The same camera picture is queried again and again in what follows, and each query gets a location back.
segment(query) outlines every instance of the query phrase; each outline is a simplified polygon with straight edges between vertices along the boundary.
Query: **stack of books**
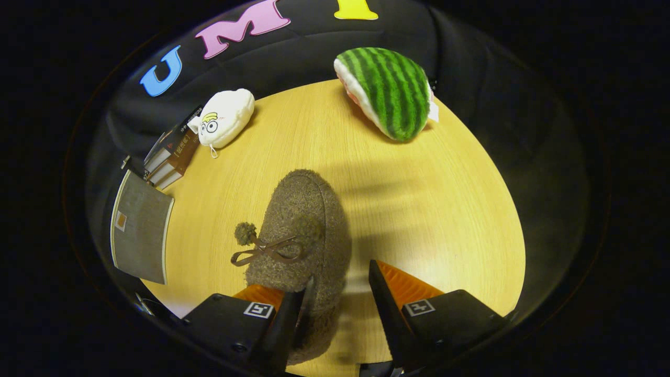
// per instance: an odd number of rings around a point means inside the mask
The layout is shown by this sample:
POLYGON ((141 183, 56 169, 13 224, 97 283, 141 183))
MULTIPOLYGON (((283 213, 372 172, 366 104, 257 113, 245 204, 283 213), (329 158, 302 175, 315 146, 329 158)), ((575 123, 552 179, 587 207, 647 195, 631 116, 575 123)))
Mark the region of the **stack of books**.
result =
POLYGON ((191 131, 188 122, 202 111, 194 110, 183 122, 164 132, 144 159, 144 180, 152 186, 164 189, 184 176, 188 164, 200 141, 191 131))

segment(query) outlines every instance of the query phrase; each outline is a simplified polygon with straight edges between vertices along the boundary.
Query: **gray notebook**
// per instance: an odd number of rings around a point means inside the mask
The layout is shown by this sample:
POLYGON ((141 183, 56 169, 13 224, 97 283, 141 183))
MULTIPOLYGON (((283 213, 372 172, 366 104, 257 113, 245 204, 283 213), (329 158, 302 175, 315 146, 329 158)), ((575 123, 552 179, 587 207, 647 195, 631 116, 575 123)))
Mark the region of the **gray notebook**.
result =
POLYGON ((114 266, 130 275, 165 284, 165 238, 174 199, 126 171, 112 210, 110 241, 114 266))

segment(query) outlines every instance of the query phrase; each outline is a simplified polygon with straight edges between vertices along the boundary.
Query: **pink letter m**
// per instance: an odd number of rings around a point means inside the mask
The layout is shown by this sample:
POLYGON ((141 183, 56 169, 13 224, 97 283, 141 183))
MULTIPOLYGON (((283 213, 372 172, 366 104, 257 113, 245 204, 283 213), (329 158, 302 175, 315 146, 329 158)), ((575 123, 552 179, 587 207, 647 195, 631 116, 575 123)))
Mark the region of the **pink letter m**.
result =
POLYGON ((265 0, 254 4, 242 13, 237 22, 219 21, 196 34, 196 38, 202 38, 207 48, 204 58, 213 58, 228 48, 228 44, 221 43, 219 37, 235 42, 243 40, 250 23, 253 23, 252 36, 271 32, 291 23, 290 19, 279 14, 276 2, 278 0, 265 0))

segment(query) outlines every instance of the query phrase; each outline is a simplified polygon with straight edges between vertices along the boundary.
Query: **book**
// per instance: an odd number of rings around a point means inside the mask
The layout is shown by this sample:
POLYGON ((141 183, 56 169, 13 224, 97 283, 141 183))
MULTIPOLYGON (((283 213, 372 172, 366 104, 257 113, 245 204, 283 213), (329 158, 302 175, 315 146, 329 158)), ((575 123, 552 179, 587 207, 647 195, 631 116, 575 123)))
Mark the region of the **book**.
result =
POLYGON ((200 140, 198 139, 198 135, 189 129, 179 142, 179 145, 176 146, 174 152, 149 175, 149 181, 161 187, 160 182, 168 175, 173 176, 174 172, 180 176, 174 178, 172 182, 181 178, 199 145, 200 140))
POLYGON ((158 182, 158 184, 156 185, 156 187, 162 190, 162 189, 164 189, 165 187, 168 187, 174 181, 176 181, 177 179, 179 179, 183 176, 184 176, 184 173, 179 172, 177 170, 173 170, 171 173, 169 173, 167 176, 165 176, 165 178, 160 180, 158 182))
POLYGON ((116 268, 137 278, 166 284, 165 239, 173 205, 173 198, 126 170, 109 231, 116 268))
POLYGON ((179 145, 179 142, 182 140, 186 132, 190 130, 188 122, 198 116, 201 112, 202 106, 198 106, 181 123, 177 123, 171 130, 163 132, 161 137, 156 140, 156 143, 154 143, 144 159, 144 167, 149 173, 153 173, 155 169, 161 166, 163 162, 170 157, 174 152, 174 148, 179 145))
POLYGON ((144 158, 144 166, 147 166, 147 163, 149 162, 149 159, 153 157, 155 154, 156 150, 158 149, 158 145, 160 144, 160 141, 163 139, 167 132, 163 132, 161 134, 161 137, 156 140, 156 143, 153 143, 153 146, 151 147, 149 153, 147 153, 147 156, 144 158))

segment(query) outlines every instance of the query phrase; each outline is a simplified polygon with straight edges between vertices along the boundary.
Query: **plush slipper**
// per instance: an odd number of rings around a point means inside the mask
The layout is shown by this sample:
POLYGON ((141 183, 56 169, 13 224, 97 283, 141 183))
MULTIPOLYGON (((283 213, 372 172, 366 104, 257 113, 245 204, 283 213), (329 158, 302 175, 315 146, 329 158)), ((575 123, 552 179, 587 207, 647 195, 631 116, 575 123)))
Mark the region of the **plush slipper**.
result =
POLYGON ((334 335, 337 306, 351 259, 351 236, 344 209, 330 185, 311 170, 284 177, 265 211, 258 236, 255 226, 235 229, 241 245, 255 244, 250 257, 231 262, 249 265, 247 284, 299 292, 314 277, 311 305, 296 333, 289 364, 315 358, 328 349, 334 335))
POLYGON ((333 63, 347 95, 386 136, 408 142, 438 106, 423 69, 412 59, 378 47, 347 50, 333 63))

